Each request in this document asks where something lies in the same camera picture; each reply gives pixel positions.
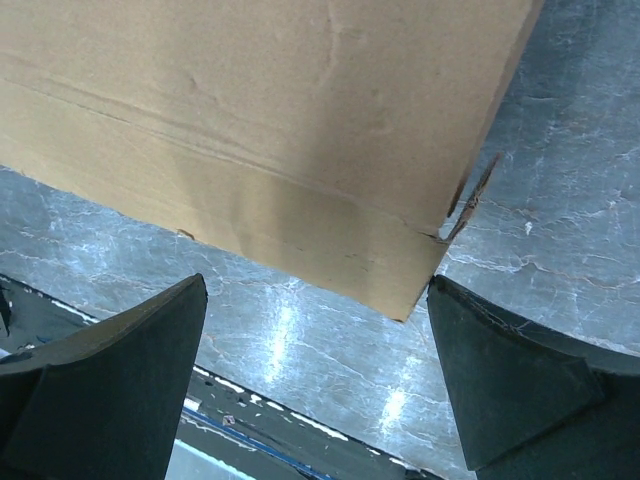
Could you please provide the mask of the brown cardboard box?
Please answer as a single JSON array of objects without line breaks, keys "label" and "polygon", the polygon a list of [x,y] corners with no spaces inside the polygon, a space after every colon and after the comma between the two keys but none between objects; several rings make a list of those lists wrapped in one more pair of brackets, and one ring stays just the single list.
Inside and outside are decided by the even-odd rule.
[{"label": "brown cardboard box", "polygon": [[5,1],[1,162],[408,318],[539,1]]}]

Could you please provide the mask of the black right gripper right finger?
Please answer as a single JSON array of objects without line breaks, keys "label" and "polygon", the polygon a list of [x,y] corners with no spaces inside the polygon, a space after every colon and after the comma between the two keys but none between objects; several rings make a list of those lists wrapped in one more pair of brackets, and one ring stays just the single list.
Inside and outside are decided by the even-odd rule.
[{"label": "black right gripper right finger", "polygon": [[474,473],[636,473],[639,359],[429,283],[431,328]]}]

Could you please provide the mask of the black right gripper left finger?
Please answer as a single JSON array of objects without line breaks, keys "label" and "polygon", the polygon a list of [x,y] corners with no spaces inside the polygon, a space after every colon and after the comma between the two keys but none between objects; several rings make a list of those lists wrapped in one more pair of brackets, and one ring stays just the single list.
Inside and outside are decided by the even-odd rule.
[{"label": "black right gripper left finger", "polygon": [[162,479],[207,306],[201,274],[1,360],[4,479]]}]

